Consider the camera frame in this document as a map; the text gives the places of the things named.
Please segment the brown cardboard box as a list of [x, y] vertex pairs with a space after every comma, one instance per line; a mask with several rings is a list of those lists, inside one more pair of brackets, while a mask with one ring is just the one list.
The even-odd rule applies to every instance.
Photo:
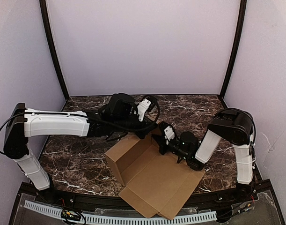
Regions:
[[146, 218], [159, 215], [172, 220], [189, 199], [205, 171], [188, 166], [187, 153], [198, 145], [190, 131], [181, 133], [176, 150], [183, 160], [177, 162], [176, 153], [159, 153], [152, 134], [161, 135], [159, 128], [144, 139], [129, 134], [115, 144], [105, 157], [116, 180], [124, 187], [118, 194]]

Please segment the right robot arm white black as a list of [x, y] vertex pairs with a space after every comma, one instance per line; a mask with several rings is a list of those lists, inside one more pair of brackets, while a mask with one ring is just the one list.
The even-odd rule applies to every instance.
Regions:
[[152, 138], [159, 146], [159, 153], [170, 152], [177, 156], [177, 163], [185, 161], [194, 171], [201, 171], [217, 150], [220, 142], [228, 142], [235, 151], [236, 182], [251, 185], [256, 160], [254, 146], [256, 126], [249, 112], [226, 108], [218, 111], [207, 125], [202, 139], [187, 131], [177, 136], [174, 127], [166, 122], [158, 126], [159, 132]]

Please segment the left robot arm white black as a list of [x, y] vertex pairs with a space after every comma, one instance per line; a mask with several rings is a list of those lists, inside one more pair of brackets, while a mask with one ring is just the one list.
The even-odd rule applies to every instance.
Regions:
[[29, 148], [29, 138], [41, 135], [101, 137], [113, 141], [114, 133], [134, 133], [140, 139], [157, 127], [157, 98], [145, 95], [140, 102], [125, 93], [113, 94], [97, 110], [54, 112], [27, 108], [18, 103], [1, 129], [5, 129], [0, 154], [14, 160], [38, 191], [52, 188], [52, 179]]

